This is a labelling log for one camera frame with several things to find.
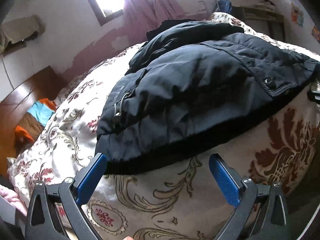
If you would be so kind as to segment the white floral bedspread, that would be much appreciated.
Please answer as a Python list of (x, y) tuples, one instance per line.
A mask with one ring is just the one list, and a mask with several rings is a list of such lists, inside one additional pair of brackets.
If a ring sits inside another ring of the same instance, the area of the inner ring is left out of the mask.
[[(258, 33), (229, 14), (217, 12), (205, 22), (242, 27), (246, 34), (319, 62), (318, 54)], [(10, 182), (24, 204), (29, 205), (36, 181), (59, 184), (89, 164), (97, 154), (97, 128), (111, 90), (140, 48), (176, 25), (173, 20), (164, 22), (145, 43), (95, 66), (75, 81), (69, 95), (59, 96), (58, 109), (35, 144), (8, 168)], [(256, 184), (280, 182), (289, 196), (318, 153), (319, 106), (307, 96), (316, 76), (280, 111), (228, 142), (153, 171), (104, 173), (82, 206), (89, 222), (103, 239), (214, 238), (233, 210), (210, 172), (209, 158), (214, 153)]]

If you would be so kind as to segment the blue bag by bed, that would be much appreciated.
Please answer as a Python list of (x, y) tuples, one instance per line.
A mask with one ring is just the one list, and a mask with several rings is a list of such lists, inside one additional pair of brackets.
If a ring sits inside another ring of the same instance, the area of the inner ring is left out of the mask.
[(232, 3), (230, 0), (219, 0), (216, 2), (216, 6), (214, 9), (215, 12), (224, 12), (227, 14), (231, 14), (232, 12)]

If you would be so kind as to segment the pink window curtain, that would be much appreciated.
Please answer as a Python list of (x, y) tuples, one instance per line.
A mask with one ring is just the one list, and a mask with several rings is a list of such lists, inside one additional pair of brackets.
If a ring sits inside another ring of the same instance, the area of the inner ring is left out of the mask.
[(124, 0), (123, 17), (129, 42), (137, 44), (164, 20), (184, 18), (185, 12), (176, 0)]

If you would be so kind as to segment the wooden side table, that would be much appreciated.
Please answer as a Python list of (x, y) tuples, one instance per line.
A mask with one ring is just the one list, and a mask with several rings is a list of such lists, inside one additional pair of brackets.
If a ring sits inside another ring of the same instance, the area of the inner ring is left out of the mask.
[(242, 14), (242, 20), (256, 31), (275, 40), (286, 41), (284, 16), (276, 12), (274, 6), (262, 3), (241, 6), (239, 11)]

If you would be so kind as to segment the dark wooden headboard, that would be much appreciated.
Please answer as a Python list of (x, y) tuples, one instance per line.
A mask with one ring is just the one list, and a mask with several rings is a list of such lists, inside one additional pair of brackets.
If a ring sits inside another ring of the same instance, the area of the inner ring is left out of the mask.
[(39, 99), (54, 100), (65, 81), (48, 66), (15, 88), (1, 102), (1, 176), (7, 178), (7, 157), (16, 157), (14, 130), (27, 110)]

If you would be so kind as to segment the dark navy padded jacket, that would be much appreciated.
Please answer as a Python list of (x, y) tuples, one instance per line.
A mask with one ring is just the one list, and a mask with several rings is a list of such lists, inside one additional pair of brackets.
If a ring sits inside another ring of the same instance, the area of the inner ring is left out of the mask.
[(139, 174), (203, 153), (291, 102), (319, 62), (229, 23), (190, 21), (144, 44), (97, 128), (105, 174)]

